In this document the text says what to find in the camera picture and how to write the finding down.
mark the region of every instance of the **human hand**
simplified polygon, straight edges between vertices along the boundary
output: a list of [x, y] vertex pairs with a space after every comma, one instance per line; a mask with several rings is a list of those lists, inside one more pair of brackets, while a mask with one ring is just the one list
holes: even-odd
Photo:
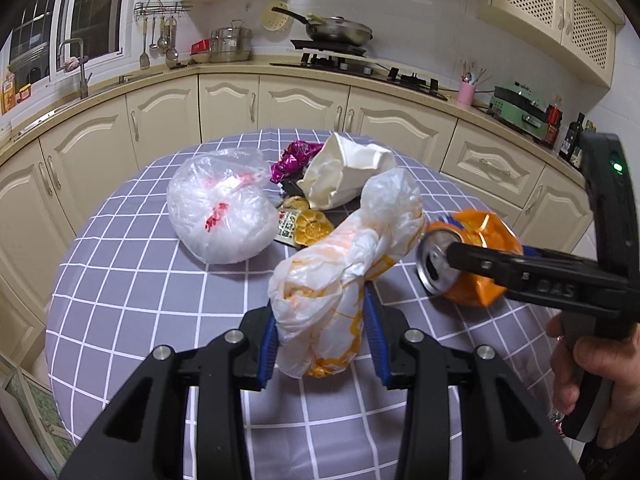
[[[549, 337], [564, 335], [560, 316], [549, 320]], [[558, 344], [551, 357], [554, 378], [554, 406], [565, 415], [574, 409], [580, 387], [574, 381], [575, 366], [614, 381], [611, 405], [607, 410], [596, 443], [610, 449], [629, 439], [640, 424], [640, 325], [636, 324], [629, 341], [620, 342], [585, 336], [571, 352], [565, 342]]]

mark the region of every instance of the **faucet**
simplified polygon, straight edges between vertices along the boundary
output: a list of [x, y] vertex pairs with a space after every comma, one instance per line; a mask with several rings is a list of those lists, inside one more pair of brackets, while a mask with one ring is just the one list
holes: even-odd
[[89, 77], [86, 77], [84, 74], [84, 41], [82, 38], [69, 38], [68, 40], [60, 43], [58, 47], [58, 56], [62, 56], [62, 49], [66, 44], [78, 43], [80, 45], [80, 98], [86, 99], [89, 97], [89, 79], [93, 74], [89, 74]]

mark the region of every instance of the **purple checkered tablecloth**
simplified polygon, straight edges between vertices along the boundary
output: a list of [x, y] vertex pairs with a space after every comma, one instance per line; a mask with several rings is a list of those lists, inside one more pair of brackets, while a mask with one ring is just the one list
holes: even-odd
[[[62, 419], [78, 442], [113, 394], [151, 349], [177, 351], [206, 345], [237, 327], [242, 315], [267, 301], [276, 264], [293, 254], [277, 242], [246, 262], [205, 266], [175, 236], [166, 188], [195, 153], [254, 147], [274, 162], [296, 139], [324, 141], [328, 132], [263, 130], [195, 146], [156, 160], [124, 183], [89, 220], [60, 265], [47, 325], [46, 355]], [[372, 140], [350, 137], [359, 143]], [[434, 218], [466, 208], [486, 209], [437, 171], [396, 153], [422, 189]], [[277, 186], [266, 192], [279, 200]], [[328, 213], [335, 223], [358, 207]], [[408, 254], [375, 283], [383, 304], [400, 308], [409, 324], [444, 346], [493, 346], [545, 410], [551, 407], [549, 360], [554, 342], [543, 334], [547, 308], [498, 300], [490, 309], [430, 300]], [[185, 479], [195, 478], [197, 391], [192, 388], [184, 443]], [[243, 392], [250, 465], [255, 480], [394, 476], [400, 445], [403, 391], [387, 391], [376, 378], [366, 342], [350, 368], [336, 376], [294, 380], [277, 369], [260, 393]], [[461, 476], [458, 395], [449, 390], [451, 478]]]

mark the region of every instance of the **green appliance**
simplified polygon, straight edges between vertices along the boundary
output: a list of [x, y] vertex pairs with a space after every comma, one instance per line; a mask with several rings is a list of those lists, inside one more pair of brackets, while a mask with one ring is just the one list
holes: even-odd
[[518, 82], [497, 86], [489, 104], [489, 113], [505, 126], [542, 141], [546, 135], [547, 105]]

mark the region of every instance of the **metal bolt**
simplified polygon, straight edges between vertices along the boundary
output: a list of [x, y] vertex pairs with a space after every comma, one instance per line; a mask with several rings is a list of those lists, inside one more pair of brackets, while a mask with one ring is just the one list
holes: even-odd
[[424, 333], [416, 328], [410, 328], [404, 333], [404, 338], [409, 343], [419, 343], [424, 339]]
[[238, 344], [242, 339], [244, 339], [244, 334], [239, 330], [229, 330], [225, 333], [225, 341], [232, 345]]
[[154, 348], [153, 356], [158, 359], [158, 361], [164, 361], [168, 359], [170, 355], [171, 349], [166, 345], [160, 345]]
[[495, 350], [489, 345], [479, 346], [478, 350], [476, 350], [476, 353], [478, 354], [479, 358], [485, 359], [487, 361], [495, 357]]

